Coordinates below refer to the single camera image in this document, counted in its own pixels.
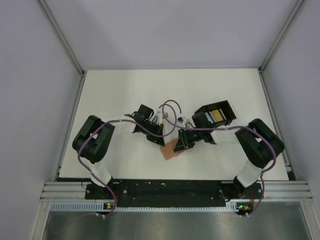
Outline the black plastic card box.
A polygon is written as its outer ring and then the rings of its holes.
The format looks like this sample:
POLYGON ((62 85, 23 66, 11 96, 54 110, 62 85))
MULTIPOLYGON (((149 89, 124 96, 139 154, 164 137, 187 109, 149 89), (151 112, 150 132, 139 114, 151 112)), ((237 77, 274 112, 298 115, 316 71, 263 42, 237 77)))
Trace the black plastic card box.
POLYGON ((237 117, 228 100, 201 106, 191 117, 197 128, 217 128, 230 125, 237 117))

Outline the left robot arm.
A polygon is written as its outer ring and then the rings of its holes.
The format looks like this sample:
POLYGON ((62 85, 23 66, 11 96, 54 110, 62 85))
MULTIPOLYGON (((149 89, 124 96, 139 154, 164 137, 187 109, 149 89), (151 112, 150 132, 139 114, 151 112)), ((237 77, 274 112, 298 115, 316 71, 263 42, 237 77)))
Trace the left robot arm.
POLYGON ((109 183, 112 175, 104 160, 112 138, 122 134, 142 133, 148 141, 163 147, 163 120, 167 116, 167 113, 155 113, 142 104, 137 111, 108 121, 95 115, 86 119, 72 142, 72 148, 77 152, 80 164, 91 174, 98 195, 106 199, 114 191, 113 185, 109 183))

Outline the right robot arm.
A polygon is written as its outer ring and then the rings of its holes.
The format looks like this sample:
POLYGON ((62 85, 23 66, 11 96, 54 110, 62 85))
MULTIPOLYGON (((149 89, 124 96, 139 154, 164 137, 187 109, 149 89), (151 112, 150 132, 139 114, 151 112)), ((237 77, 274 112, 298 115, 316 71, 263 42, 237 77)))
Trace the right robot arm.
POLYGON ((214 116, 213 113, 200 112, 192 117, 194 128, 184 127, 178 131, 174 153, 181 153, 204 141, 212 145, 239 144, 247 161, 239 174, 234 177, 230 187, 223 187, 220 196, 225 201, 245 198, 252 191, 252 185, 266 171, 270 161, 275 161, 285 146, 280 138, 259 118, 247 125, 230 125, 234 117, 214 116))

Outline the brown leather card holder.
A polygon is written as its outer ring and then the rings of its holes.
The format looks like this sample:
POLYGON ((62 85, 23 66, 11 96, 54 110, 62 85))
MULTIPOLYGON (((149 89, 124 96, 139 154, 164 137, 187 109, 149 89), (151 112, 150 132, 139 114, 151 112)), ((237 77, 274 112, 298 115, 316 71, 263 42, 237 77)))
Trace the brown leather card holder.
POLYGON ((167 142, 164 146, 160 147, 160 151, 166 161, 174 157, 177 157, 178 155, 183 153, 183 151, 174 152, 177 142, 178 142, 178 138, 175 138, 167 142))

